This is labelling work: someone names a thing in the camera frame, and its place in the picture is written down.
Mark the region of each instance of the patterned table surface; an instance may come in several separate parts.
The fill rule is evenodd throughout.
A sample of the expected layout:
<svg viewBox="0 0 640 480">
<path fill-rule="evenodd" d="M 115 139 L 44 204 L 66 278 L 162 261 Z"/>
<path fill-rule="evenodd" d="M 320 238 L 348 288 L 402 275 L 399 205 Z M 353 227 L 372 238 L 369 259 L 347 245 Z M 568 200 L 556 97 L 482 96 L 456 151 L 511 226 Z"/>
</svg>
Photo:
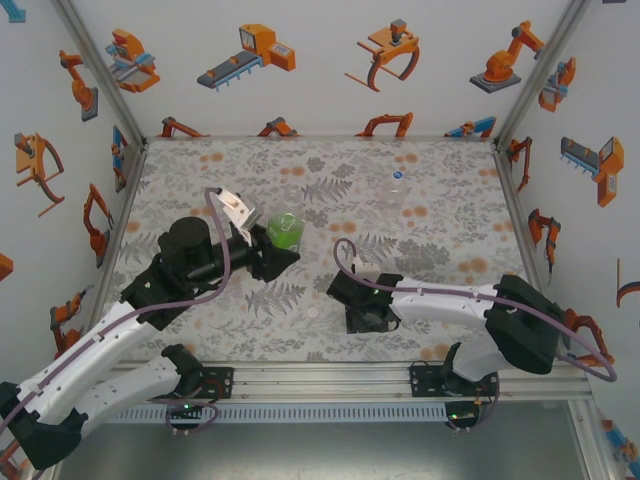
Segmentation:
<svg viewBox="0 0 640 480">
<path fill-rule="evenodd" d="M 409 193 L 400 214 L 381 210 L 377 186 L 394 170 Z M 347 335 L 344 308 L 327 290 L 340 236 L 362 256 L 415 279 L 497 282 L 523 264 L 488 143 L 344 140 L 199 140 L 150 144 L 105 309 L 159 251 L 177 219 L 211 226 L 203 190 L 249 194 L 268 211 L 283 189 L 304 192 L 302 259 L 270 284 L 233 274 L 223 295 L 192 307 L 131 351 L 149 360 L 183 343 L 202 361 L 408 361 L 441 359 L 451 343 L 478 333 L 433 319 L 386 334 Z"/>
</svg>

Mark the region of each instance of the conveyor illustration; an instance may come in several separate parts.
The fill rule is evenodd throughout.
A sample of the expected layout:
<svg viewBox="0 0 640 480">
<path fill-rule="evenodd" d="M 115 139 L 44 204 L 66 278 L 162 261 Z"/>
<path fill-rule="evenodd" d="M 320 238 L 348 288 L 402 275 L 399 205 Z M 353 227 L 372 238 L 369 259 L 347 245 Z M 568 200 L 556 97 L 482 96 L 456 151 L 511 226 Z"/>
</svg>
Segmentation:
<svg viewBox="0 0 640 480">
<path fill-rule="evenodd" d="M 598 205 L 606 207 L 618 193 L 618 172 L 624 167 L 624 149 L 616 137 L 611 139 L 596 153 L 562 137 L 560 152 L 576 167 L 591 173 L 591 179 L 598 184 Z"/>
<path fill-rule="evenodd" d="M 221 85 L 229 85 L 234 78 L 240 78 L 251 69 L 273 64 L 290 72 L 296 68 L 295 51 L 276 41 L 276 32 L 260 24 L 240 27 L 242 48 L 239 53 L 198 77 L 198 83 L 208 88 L 220 90 Z"/>
</svg>

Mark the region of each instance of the cylindrical motor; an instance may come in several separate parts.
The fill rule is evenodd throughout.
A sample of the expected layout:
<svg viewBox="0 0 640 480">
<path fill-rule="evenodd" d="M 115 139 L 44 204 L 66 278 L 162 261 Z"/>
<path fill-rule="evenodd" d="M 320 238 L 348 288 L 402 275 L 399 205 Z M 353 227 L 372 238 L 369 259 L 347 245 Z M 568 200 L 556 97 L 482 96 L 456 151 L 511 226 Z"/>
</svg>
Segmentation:
<svg viewBox="0 0 640 480">
<path fill-rule="evenodd" d="M 158 238 L 163 264 L 174 275 L 186 275 L 213 261 L 209 225 L 198 217 L 185 217 Z"/>
</svg>

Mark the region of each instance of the clear plastic bottle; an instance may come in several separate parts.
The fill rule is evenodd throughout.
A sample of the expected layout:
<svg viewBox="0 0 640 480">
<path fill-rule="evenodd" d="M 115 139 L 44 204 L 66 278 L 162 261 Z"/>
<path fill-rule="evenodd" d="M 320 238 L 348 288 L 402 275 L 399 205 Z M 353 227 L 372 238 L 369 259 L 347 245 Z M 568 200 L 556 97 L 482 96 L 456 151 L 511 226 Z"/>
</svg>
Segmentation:
<svg viewBox="0 0 640 480">
<path fill-rule="evenodd" d="M 299 252 L 304 225 L 302 190 L 287 188 L 269 216 L 267 235 L 274 246 Z"/>
<path fill-rule="evenodd" d="M 388 210 L 400 211 L 407 197 L 407 182 L 404 173 L 396 171 L 380 185 L 380 203 Z"/>
</svg>

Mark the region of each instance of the orange dot pattern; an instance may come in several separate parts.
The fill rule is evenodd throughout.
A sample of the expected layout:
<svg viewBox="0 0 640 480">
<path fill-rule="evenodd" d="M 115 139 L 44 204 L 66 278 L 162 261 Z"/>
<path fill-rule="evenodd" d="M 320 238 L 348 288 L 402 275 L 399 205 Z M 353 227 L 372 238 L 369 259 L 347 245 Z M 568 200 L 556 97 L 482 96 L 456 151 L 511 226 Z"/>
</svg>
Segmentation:
<svg viewBox="0 0 640 480">
<path fill-rule="evenodd" d="M 420 350 L 420 358 L 422 360 L 433 360 L 434 357 L 434 353 L 433 353 L 433 349 L 431 348 L 423 348 L 422 350 Z"/>
<path fill-rule="evenodd" d="M 435 359 L 434 360 L 444 360 L 449 353 L 449 345 L 446 343 L 439 343 L 436 345 L 435 350 Z"/>
<path fill-rule="evenodd" d="M 471 260 L 471 270 L 476 273 L 484 273 L 488 270 L 489 265 L 484 258 L 475 257 Z"/>
<path fill-rule="evenodd" d="M 353 222 L 344 222 L 342 224 L 342 231 L 344 231 L 344 233 L 355 233 L 357 229 L 357 225 Z"/>
<path fill-rule="evenodd" d="M 127 228 L 126 228 L 128 233 L 135 233 L 138 230 L 140 230 L 140 222 L 136 222 L 135 220 L 130 221 L 129 223 L 127 223 Z"/>
<path fill-rule="evenodd" d="M 416 207 L 413 209 L 413 213 L 416 214 L 416 217 L 426 217 L 429 211 L 427 210 L 427 207 Z"/>
</svg>

